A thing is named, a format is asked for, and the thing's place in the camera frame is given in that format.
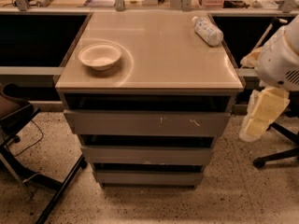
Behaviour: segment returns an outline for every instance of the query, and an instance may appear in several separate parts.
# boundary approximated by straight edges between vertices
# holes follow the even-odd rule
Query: cable
[[[35,146],[36,144],[38,144],[38,143],[44,138],[44,133],[43,133],[42,130],[39,128],[39,126],[38,126],[34,121],[31,120],[31,122],[33,122],[34,125],[37,127],[37,129],[40,131],[40,133],[41,133],[41,137],[40,137],[36,142],[34,142],[32,145],[30,145],[29,147],[25,148],[24,150],[22,150],[21,152],[15,154],[15,155],[13,155],[13,157],[18,157],[18,156],[21,155],[24,151],[26,151],[26,150],[29,149],[30,147]]]

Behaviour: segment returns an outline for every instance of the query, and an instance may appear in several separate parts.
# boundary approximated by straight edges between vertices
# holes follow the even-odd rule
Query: terrazzo floor
[[[290,149],[293,143],[271,129],[253,143],[238,139],[243,117],[232,117],[219,138],[204,179],[197,189],[106,187],[93,179],[90,165],[79,170],[45,223],[298,223],[299,163],[296,159],[252,166],[260,156]],[[42,141],[18,160],[25,166],[64,180],[80,156],[79,141],[59,112],[42,112],[34,121],[44,132]],[[299,120],[279,118],[294,133]],[[28,124],[21,142],[10,146],[18,153],[40,137]],[[0,223],[35,223],[52,197],[48,189],[29,185],[35,193],[26,201],[23,190],[0,165]]]

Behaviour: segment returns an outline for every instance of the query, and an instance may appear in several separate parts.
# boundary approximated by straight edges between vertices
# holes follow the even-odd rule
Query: robot vent
[[[286,78],[289,82],[299,85],[299,71],[288,71]]]

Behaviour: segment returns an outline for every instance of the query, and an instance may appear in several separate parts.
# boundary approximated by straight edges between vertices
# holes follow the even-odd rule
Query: cabinet
[[[93,13],[56,89],[101,185],[196,187],[202,180],[243,84],[224,47],[209,47],[193,31],[200,15],[207,16]],[[84,67],[80,50],[103,41],[121,47],[121,62],[105,72]]]

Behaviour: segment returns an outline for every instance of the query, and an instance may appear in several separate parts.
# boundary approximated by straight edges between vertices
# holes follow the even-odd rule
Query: caster wheel
[[[80,164],[82,169],[85,169],[87,167],[87,162],[85,160],[83,160]]]
[[[16,136],[13,137],[13,142],[14,143],[19,143],[20,141],[21,141],[21,139],[19,138],[18,135],[16,135]]]
[[[260,169],[263,168],[265,165],[265,161],[263,161],[261,158],[257,158],[253,161],[253,166]]]

